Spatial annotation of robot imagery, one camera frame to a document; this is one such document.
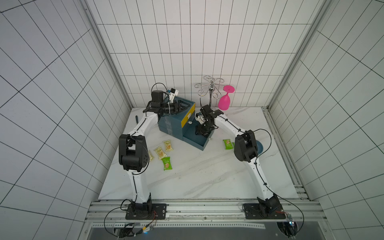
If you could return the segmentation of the yellow top drawer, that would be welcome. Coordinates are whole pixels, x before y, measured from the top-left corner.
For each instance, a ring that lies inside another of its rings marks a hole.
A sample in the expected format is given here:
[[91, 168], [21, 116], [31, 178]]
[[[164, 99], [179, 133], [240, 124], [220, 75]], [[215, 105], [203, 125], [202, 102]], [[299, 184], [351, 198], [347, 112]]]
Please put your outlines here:
[[181, 120], [181, 127], [183, 128], [186, 123], [190, 120], [190, 118], [194, 115], [196, 108], [196, 104], [191, 105], [188, 107], [185, 111], [182, 112], [184, 114], [182, 120]]

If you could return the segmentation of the green cookie packet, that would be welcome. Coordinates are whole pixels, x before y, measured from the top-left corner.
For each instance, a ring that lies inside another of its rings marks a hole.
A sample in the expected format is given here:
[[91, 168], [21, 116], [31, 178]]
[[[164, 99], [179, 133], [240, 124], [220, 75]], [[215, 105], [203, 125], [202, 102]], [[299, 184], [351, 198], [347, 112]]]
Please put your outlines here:
[[171, 158], [170, 158], [170, 157], [164, 157], [164, 158], [162, 158], [162, 162], [163, 162], [163, 165], [164, 165], [164, 171], [166, 171], [166, 170], [172, 170], [172, 169], [173, 169], [172, 164], [171, 164]]
[[230, 139], [223, 140], [225, 149], [226, 150], [233, 150], [234, 149], [234, 143]]

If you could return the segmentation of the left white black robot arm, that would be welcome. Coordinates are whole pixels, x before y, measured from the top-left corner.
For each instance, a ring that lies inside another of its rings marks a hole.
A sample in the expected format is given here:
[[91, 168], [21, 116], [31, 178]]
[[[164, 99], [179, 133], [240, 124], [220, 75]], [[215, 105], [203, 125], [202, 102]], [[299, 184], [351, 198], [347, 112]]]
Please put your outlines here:
[[146, 136], [158, 125], [163, 115], [177, 115], [187, 111], [191, 104], [177, 100], [173, 103], [150, 101], [143, 110], [143, 118], [128, 134], [119, 137], [119, 164], [128, 172], [134, 190], [130, 205], [126, 209], [127, 220], [156, 217], [145, 171], [150, 164]]

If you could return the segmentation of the yellow cookie packet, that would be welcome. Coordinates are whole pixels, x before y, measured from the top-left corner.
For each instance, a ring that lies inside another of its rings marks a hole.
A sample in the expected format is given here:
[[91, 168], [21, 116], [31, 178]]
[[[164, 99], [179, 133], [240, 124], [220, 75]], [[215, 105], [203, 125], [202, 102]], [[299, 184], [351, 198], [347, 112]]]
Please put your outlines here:
[[162, 147], [157, 147], [155, 149], [155, 152], [156, 154], [158, 155], [159, 159], [163, 159], [163, 158], [166, 158], [167, 157], [167, 154], [164, 152], [164, 150], [162, 149]]
[[149, 154], [150, 161], [152, 161], [154, 159], [154, 156], [150, 150], [148, 150], [148, 154]]
[[163, 143], [164, 143], [164, 145], [165, 145], [165, 150], [166, 150], [167, 152], [169, 152], [169, 151], [173, 151], [173, 150], [174, 150], [173, 147], [172, 147], [172, 142], [171, 142], [171, 140], [163, 141]]

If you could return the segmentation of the teal drawer cabinet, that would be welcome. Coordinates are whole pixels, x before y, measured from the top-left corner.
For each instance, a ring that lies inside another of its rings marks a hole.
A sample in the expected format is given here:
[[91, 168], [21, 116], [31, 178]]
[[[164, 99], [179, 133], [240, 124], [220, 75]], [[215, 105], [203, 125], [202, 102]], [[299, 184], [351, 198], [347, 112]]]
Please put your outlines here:
[[[175, 97], [175, 101], [183, 100], [185, 102], [188, 102], [191, 105], [196, 104], [195, 102], [189, 101], [187, 99]], [[183, 140], [183, 128], [181, 127], [181, 120], [183, 118], [184, 114], [175, 114], [175, 115], [166, 115], [164, 114], [160, 120], [158, 121], [158, 127], [159, 130], [163, 133], [166, 133], [172, 137], [175, 137], [179, 140]]]

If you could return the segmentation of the teal bottom drawer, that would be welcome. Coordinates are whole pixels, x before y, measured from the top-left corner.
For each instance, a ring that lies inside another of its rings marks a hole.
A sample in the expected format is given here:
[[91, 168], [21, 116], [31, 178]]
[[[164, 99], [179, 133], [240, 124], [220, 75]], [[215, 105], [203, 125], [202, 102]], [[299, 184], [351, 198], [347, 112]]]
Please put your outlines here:
[[183, 141], [192, 145], [193, 147], [203, 151], [206, 148], [206, 146], [207, 146], [207, 144], [208, 144], [208, 142], [209, 142], [209, 140], [213, 134], [214, 134], [214, 131], [212, 131], [208, 137], [198, 136], [198, 140], [196, 142], [192, 142], [189, 140], [183, 140]]

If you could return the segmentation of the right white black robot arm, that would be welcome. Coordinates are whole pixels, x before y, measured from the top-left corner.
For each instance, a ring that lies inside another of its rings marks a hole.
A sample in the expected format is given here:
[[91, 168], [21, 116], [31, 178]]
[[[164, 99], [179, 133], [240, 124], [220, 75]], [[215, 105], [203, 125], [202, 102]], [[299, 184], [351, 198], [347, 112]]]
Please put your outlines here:
[[259, 160], [258, 141], [256, 140], [254, 131], [242, 129], [232, 123], [222, 111], [212, 110], [208, 105], [200, 109], [195, 119], [199, 122], [196, 127], [197, 135], [206, 137], [213, 130], [219, 128], [234, 139], [235, 157], [240, 162], [245, 163], [257, 187], [259, 215], [266, 219], [276, 216], [276, 212], [281, 207], [281, 203], [278, 195], [270, 189], [270, 185], [266, 181], [266, 176]]

